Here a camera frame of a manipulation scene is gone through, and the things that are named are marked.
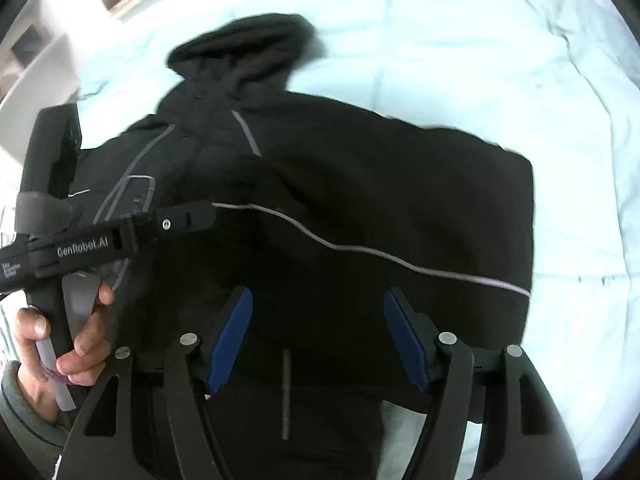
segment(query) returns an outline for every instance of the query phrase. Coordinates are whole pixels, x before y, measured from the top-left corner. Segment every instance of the finger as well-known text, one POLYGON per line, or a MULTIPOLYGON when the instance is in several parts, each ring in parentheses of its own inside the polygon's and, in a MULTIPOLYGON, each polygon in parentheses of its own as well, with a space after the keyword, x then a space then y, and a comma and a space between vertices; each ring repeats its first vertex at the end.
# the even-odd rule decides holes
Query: finger
POLYGON ((106 282, 102 282, 95 298, 94 312, 74 339, 74 349, 78 354, 87 355, 104 338, 108 322, 108 311, 105 306, 113 303, 114 300, 111 287, 106 282))
POLYGON ((35 341, 46 339, 50 333, 47 319, 33 308, 21 308, 14 323, 16 351, 20 362, 27 368, 31 376, 47 381, 40 366, 40 355, 35 341))
POLYGON ((87 355, 79 355, 75 350, 60 356, 56 361, 58 371, 63 375, 75 375, 93 368, 104 361, 111 353, 111 344, 103 339, 87 355))
POLYGON ((105 363, 103 362, 95 365, 85 372, 69 375, 69 381, 73 384, 79 384, 80 386, 93 386, 102 373, 102 370, 104 370, 104 365, 105 363))
POLYGON ((96 304, 110 305, 115 301, 115 294, 111 290, 111 287, 106 282, 102 282, 98 289, 98 297, 96 298, 96 304))
POLYGON ((89 316, 82 330, 74 339, 74 349, 78 355, 84 356, 91 353, 104 340, 108 322, 107 314, 105 306, 95 307, 94 313, 89 316))

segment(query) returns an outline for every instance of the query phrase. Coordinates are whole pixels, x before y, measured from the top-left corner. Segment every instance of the blue gripper pad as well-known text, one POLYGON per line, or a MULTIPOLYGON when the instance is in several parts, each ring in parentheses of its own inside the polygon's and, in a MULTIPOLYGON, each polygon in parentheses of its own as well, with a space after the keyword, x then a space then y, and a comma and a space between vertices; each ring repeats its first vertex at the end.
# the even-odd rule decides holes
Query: blue gripper pad
POLYGON ((217 393, 220 387, 229 380, 253 312, 254 298, 251 291, 246 288, 238 298, 238 302, 220 332, 216 344, 211 349, 210 369, 206 384, 212 394, 217 393))
POLYGON ((426 353, 414 328, 402 311, 398 299, 391 290, 385 293, 384 314, 386 325, 409 381, 422 394, 426 394, 431 386, 431 379, 427 373, 426 353))

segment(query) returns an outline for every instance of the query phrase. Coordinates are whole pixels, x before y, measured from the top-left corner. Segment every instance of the hood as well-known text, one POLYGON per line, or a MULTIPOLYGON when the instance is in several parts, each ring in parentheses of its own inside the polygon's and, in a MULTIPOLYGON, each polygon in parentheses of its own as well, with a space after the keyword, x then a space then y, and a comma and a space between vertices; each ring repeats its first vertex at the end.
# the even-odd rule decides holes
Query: hood
POLYGON ((227 82, 230 91, 248 81, 284 88, 313 34, 296 14, 251 16, 177 47, 167 66, 186 80, 205 75, 209 82, 227 82))
POLYGON ((159 118, 196 128, 211 103, 238 101, 248 83, 284 90, 294 65, 314 36, 297 14, 264 14, 235 20, 177 47, 167 66, 184 78, 160 102, 159 118))

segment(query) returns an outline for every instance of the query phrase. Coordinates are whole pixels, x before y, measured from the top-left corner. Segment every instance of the white bedsheet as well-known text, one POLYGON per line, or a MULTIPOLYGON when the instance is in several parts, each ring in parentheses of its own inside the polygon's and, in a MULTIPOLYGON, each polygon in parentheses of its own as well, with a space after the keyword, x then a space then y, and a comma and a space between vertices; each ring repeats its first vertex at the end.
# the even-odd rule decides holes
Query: white bedsheet
MULTIPOLYGON (((640 410, 640 48, 622 19, 594 0, 198 1, 199 13, 85 67, 84 146, 153 111, 180 81, 163 64, 174 46, 233 18, 298 12, 324 54, 295 71, 291 90, 523 153, 536 187, 524 348, 593 478, 640 410)), ((165 2, 176 18, 185 10, 165 2)), ((127 27, 142 30, 142 16, 127 27)), ((391 406, 385 416, 380 478, 399 479, 421 417, 391 406)), ((478 436, 470 424, 459 478, 478 436)))

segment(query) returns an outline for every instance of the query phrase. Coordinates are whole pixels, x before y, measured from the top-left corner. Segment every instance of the metal screw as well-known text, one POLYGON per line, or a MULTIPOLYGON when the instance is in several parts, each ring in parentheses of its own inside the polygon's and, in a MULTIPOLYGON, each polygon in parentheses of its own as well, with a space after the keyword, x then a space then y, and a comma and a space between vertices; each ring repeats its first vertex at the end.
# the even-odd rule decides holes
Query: metal screw
POLYGON ((520 357, 522 355, 522 348, 518 345, 509 345, 507 346, 507 354, 511 357, 520 357))
POLYGON ((187 332, 186 334, 182 334, 182 336, 180 336, 180 344, 183 344, 185 346, 192 345, 197 340, 198 340, 198 336, 196 336, 192 332, 187 332))
POLYGON ((443 345, 455 345, 458 338, 451 332, 441 332, 438 339, 443 345))
POLYGON ((131 348, 128 346, 121 346, 116 350, 116 359, 126 359, 131 355, 131 348))

